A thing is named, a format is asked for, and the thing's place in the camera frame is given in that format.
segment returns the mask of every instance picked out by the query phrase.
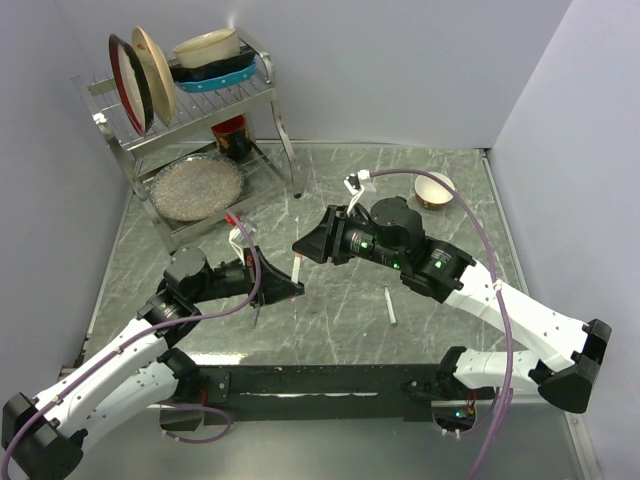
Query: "red-rimmed plate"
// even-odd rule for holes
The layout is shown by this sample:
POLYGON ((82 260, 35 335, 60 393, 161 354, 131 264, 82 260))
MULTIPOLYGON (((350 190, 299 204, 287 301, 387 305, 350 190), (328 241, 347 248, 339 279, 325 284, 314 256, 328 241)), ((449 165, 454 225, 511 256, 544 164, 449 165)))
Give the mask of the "red-rimmed plate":
POLYGON ((109 59, 122 106, 143 137, 153 123, 153 101, 140 60, 133 47, 114 34, 109 36, 109 59))

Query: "metal shelf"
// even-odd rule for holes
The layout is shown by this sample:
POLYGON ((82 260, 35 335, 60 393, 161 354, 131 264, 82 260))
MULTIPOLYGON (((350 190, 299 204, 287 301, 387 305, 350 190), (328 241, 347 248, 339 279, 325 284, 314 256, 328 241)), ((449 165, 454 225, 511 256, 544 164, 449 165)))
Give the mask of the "metal shelf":
POLYGON ((258 62, 256 74, 240 84, 213 92, 188 94, 176 88, 177 106, 171 123, 165 126, 161 122, 154 122, 144 137, 138 135, 131 126, 112 77, 105 75, 106 78, 102 80, 94 78, 89 84, 79 76, 72 79, 134 194, 143 202, 147 214, 170 252, 220 221, 224 214, 219 212, 207 219, 188 224, 172 222, 158 215, 148 199, 148 182, 160 168, 175 159, 168 159, 152 172, 141 174, 143 158, 153 152, 184 142, 202 130, 208 130, 225 120, 244 114, 254 141, 254 149, 251 157, 241 164, 245 176, 248 176, 245 178, 248 187, 243 197, 232 208, 239 210, 263 200, 268 193, 277 191, 274 187, 279 185, 284 187, 288 184, 296 198, 299 198, 304 190, 300 167, 282 123, 271 57, 249 35, 238 28, 236 30, 240 40, 253 49, 261 61, 258 62), (273 119, 289 161, 290 175, 287 176, 286 182, 282 172, 255 146, 251 110, 267 104, 271 105, 273 119), (259 188, 259 185, 268 185, 268 188, 259 188))

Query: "gray marble surface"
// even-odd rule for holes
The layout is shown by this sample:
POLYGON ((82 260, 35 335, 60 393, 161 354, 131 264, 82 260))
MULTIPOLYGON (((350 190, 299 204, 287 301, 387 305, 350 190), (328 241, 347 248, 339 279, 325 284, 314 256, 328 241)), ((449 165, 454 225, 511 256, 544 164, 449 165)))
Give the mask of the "gray marble surface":
MULTIPOLYGON (((296 218, 302 235, 318 224, 327 205, 348 202, 342 184, 348 173, 406 166, 442 172, 453 180, 488 231, 498 256, 499 276, 518 287, 480 151, 331 145, 296 146, 295 150, 308 175, 305 195, 297 200, 283 191, 271 201, 241 212, 258 224, 258 244, 276 267, 291 271, 290 245, 296 238, 296 218)), ((284 158, 276 147, 265 147, 265 153, 277 162, 284 158)), ((428 235, 450 241, 486 264, 482 243, 462 208, 451 203, 439 212, 421 209, 413 198, 413 182, 410 175, 377 178, 378 198, 408 198, 409 205, 422 213, 428 235)), ((228 232, 228 225, 219 224, 194 243, 212 265, 233 258, 228 232)), ((88 356, 135 316, 154 293, 169 262, 136 198, 117 242, 88 356)), ((339 267, 303 259, 300 280, 306 285, 306 295, 295 304, 287 301, 262 308, 257 328, 252 328, 252 309, 246 308, 200 323, 178 347, 201 364, 428 363, 439 362, 453 345, 485 351, 504 349, 500 332, 465 312, 411 292, 400 283, 397 271, 358 259, 339 267), (384 285, 389 286, 395 305, 396 327, 389 322, 384 285)), ((204 313, 212 313, 239 301, 236 297, 200 307, 204 313)))

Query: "black and red cup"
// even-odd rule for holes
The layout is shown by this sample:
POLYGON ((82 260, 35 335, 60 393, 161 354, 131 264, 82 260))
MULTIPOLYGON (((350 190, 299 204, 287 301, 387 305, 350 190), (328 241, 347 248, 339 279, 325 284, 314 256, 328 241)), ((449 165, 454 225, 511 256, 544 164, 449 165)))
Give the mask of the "black and red cup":
POLYGON ((249 128, 244 115, 238 115, 226 122, 211 127, 218 141, 220 153, 232 160, 242 160, 251 152, 249 128))

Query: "robotic arm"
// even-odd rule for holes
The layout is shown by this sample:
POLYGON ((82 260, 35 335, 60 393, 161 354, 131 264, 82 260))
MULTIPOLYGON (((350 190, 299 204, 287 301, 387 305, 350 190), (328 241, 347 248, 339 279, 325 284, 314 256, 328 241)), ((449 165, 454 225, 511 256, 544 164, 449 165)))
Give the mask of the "robotic arm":
POLYGON ((53 401, 49 410, 28 431, 13 453, 14 460, 32 480, 59 480, 79 464, 83 452, 113 428, 149 405, 172 399, 180 402, 193 391, 206 388, 198 366, 175 344, 198 322, 179 324, 147 335, 125 350, 120 345, 136 334, 168 320, 199 315, 196 303, 248 294, 255 284, 255 262, 260 262, 262 281, 253 305, 271 305, 302 295, 304 285, 270 265, 256 247, 244 258, 211 268, 197 248, 183 248, 172 257, 164 278, 136 318, 105 348, 82 367, 35 399, 18 394, 4 406, 2 447, 7 448, 25 422, 53 401), (118 356, 89 376, 64 401, 60 393, 85 375, 101 359, 118 356))
MULTIPOLYGON (((364 190, 353 188, 352 193, 357 192, 357 198, 364 190)), ((404 198, 380 200, 370 212, 353 201, 349 206, 331 205, 293 250, 317 263, 342 265, 359 257, 396 269, 414 292, 504 331, 495 298, 496 289, 501 289, 513 338, 529 349, 516 353, 514 390, 537 390, 549 403, 569 412, 586 410, 611 328, 597 319, 584 323, 561 315, 501 282, 493 285, 489 271, 469 254, 425 235, 422 217, 404 198)), ((453 347, 441 365, 469 389, 499 387, 507 357, 505 352, 453 347)))

